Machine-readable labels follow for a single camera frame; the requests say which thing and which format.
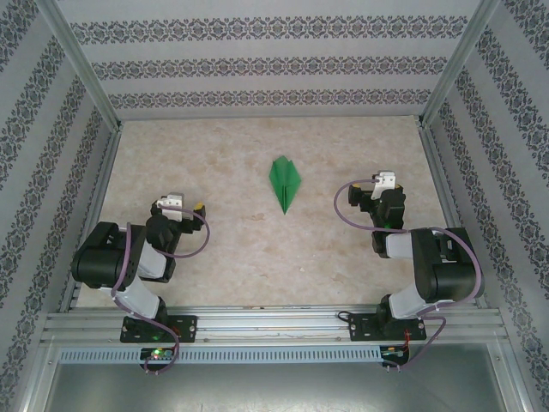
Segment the enclosure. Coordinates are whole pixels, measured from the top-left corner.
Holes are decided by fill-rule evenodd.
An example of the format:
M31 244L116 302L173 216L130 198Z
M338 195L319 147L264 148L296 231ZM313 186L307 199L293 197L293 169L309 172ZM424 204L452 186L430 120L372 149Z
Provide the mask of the enclosure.
M549 409L546 0L0 7L1 410ZM286 213L281 155L301 178ZM389 374L383 345L335 316L414 279L334 211L342 185L381 170L405 228L467 229L485 282ZM154 345L119 342L124 313L70 265L99 221L143 225L170 192L205 205L211 238L147 285L198 323L177 365L143 378Z

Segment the green paper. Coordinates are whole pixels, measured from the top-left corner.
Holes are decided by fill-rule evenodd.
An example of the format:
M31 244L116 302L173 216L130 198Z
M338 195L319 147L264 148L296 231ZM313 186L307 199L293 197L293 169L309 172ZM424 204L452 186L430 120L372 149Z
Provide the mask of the green paper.
M299 173L292 161L289 161L286 156L281 156L273 162L268 178L271 180L274 193L285 215L301 185Z

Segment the patterned wallpaper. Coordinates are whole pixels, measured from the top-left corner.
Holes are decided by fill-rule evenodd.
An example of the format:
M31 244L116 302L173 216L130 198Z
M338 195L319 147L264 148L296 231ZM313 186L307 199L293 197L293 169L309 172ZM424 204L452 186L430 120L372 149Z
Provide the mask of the patterned wallpaper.
M499 4L431 125L535 410L549 410L547 4Z
M61 0L122 119L421 114L479 0Z
M4 412L59 308L111 131L34 2L0 0L0 13Z

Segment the floral stripe pattern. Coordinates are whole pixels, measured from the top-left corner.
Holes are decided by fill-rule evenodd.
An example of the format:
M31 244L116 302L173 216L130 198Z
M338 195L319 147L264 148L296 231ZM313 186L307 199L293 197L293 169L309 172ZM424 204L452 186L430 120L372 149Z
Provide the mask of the floral stripe pattern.
M477 224L482 230L482 237L492 261L492 267L501 284L505 302L509 305L508 310L513 325L517 328L517 335L521 339L522 350L526 354L530 372L537 383L544 407L549 409L549 365L546 361L547 355L544 353L543 343L536 336L538 331L532 325L534 321L532 314L527 310L528 305L524 293L518 285L503 239L494 223L492 211L480 185L479 176L474 170L473 160L468 154L462 132L448 101L443 103L438 114L447 134L447 137L444 138L449 139L471 206L476 214Z
M110 94L115 109L160 107L302 106L302 105L423 105L431 90L257 90Z
M549 299L549 246L545 243L545 236L541 234L540 224L530 210L530 203L522 191L521 182L516 177L498 131L493 126L467 70L463 70L455 79L455 85L479 134L492 170L496 173L499 188L507 201L507 207L510 209L511 218L516 223L524 248L528 251L534 273L539 277L540 285L546 291L546 299Z
M27 133L38 109L42 107L45 95L50 89L51 83L64 60L63 49L52 37L40 56L33 74L25 85L21 98L15 103L11 111L11 117L2 128L0 137L0 191L3 189L3 182L9 176L9 169L17 159L21 144L27 139Z
M208 76L439 75L446 58L202 58L94 63L100 80Z
M38 15L34 0L13 0L0 18L0 73Z
M67 231L70 217L78 198L78 191L86 174L87 164L94 149L101 122L100 113L95 108L76 153L69 178L63 190L63 195L59 200L57 212L53 218L53 223L44 245L44 251L40 256L39 264L33 275L33 284L28 289L25 308L21 312L21 319L17 323L16 334L12 337L13 343L8 349L7 361L3 363L2 375L0 375L0 410L9 410L9 404L14 398L15 388L19 382L24 360L28 353L28 346L36 329L39 311L57 264L57 257L63 244L63 237Z
M481 34L476 49L498 86L517 129L522 133L522 139L535 159L535 165L542 171L542 177L549 187L549 129L540 116L540 111L533 104L527 89L519 80L518 73L490 28Z
M70 26L82 45L238 39L457 39L465 16L306 16L94 21Z
M549 70L549 13L545 4L540 0L505 0L504 4Z
M14 222L11 224L12 230L6 236L2 246L2 254L0 255L0 269L2 269L0 272L0 308L3 307L3 300L8 296L9 284L13 281L22 253L27 247L30 232L38 216L38 211L42 207L42 201L47 193L57 162L61 157L63 146L69 136L70 127L78 113L85 93L86 89L77 76L65 96L65 101L40 154L31 181L28 182L28 189L23 195L21 208L15 214Z

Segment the beige floor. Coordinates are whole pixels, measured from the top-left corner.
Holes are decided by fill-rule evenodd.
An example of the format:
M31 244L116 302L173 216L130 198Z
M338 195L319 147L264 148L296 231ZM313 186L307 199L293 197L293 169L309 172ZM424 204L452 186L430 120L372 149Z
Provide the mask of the beige floor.
M303 180L287 215L268 180L279 155ZM343 223L332 202L341 185L378 169L394 170L404 186L406 227L444 224L412 117L128 122L101 220L143 224L170 191L189 207L206 204L208 247L179 261L170 283L148 283L169 306L377 303L412 281L412 264L379 258L370 234ZM345 199L341 208L370 223ZM178 251L203 236L184 235ZM111 304L86 287L78 300Z

